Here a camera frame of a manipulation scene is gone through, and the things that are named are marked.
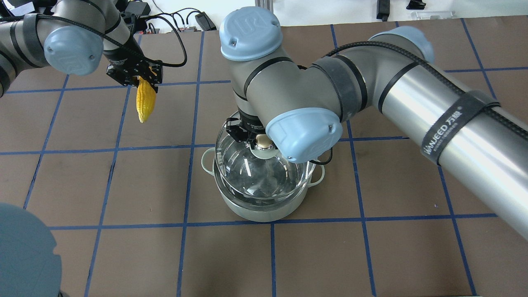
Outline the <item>black gripper holding corn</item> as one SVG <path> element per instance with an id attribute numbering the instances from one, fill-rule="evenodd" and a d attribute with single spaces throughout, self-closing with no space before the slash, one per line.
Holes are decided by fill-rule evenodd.
<path id="1" fill-rule="evenodd" d="M 123 86 L 139 87 L 140 78 L 158 92 L 163 81 L 163 67 L 122 53 L 106 53 L 109 65 L 107 75 Z"/>

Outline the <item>black gripper over pot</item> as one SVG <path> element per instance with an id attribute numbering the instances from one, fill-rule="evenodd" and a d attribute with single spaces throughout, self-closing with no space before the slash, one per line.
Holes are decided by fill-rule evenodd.
<path id="1" fill-rule="evenodd" d="M 226 132 L 234 141 L 247 144 L 254 144 L 258 135 L 266 134 L 260 118 L 243 111 L 237 111 L 226 119 Z"/>

